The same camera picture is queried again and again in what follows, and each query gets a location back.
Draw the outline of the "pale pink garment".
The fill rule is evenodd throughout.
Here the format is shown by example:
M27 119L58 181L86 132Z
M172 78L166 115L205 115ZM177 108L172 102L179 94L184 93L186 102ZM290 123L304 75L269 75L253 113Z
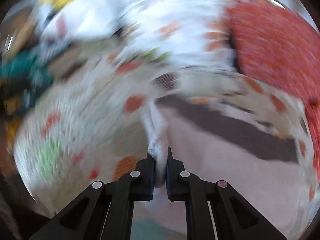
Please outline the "pale pink garment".
M186 233L184 204L171 203L164 186L167 149L201 179L225 180L287 239L299 239L318 203L308 158L313 146L301 103L283 94L171 94L142 110L148 150L156 159L156 189L149 215L162 227Z

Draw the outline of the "heart pattern quilt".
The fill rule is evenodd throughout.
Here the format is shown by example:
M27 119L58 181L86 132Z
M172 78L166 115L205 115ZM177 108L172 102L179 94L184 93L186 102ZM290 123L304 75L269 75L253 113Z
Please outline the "heart pattern quilt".
M235 72L161 65L147 57L125 59L112 45L89 48L57 64L67 67L70 63L77 70L43 94L23 120L14 143L14 158L25 187L49 218L93 181L116 181L151 154L141 119L151 99L171 94L187 98L283 94L301 103L306 118L298 98ZM313 155L308 164L316 185L309 196L318 203L317 213L319 183L312 162ZM187 232L160 226L145 204L135 205L133 239L186 238Z

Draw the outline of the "teal box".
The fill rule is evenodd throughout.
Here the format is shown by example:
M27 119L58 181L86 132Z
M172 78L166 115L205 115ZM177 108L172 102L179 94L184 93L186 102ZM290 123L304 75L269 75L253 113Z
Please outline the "teal box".
M65 49L65 45L36 47L1 62L1 114L21 114L35 105L53 83L48 63Z

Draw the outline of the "red floral pillow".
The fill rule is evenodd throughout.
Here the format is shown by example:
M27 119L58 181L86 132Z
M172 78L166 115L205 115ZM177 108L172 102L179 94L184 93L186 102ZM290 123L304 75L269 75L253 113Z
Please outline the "red floral pillow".
M227 24L240 73L303 101L319 171L319 33L302 17L264 1L236 2Z

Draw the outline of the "white floral pillow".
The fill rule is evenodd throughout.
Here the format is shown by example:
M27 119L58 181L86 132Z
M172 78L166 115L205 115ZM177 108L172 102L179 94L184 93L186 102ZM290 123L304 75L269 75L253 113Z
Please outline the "white floral pillow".
M232 0L120 0L121 56L234 71L225 24Z

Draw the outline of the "white plastic bag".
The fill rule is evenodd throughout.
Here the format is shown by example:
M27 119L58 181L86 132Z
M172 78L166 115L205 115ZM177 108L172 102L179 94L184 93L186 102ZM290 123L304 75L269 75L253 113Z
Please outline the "white plastic bag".
M48 22L40 40L101 40L120 28L118 0L73 0Z

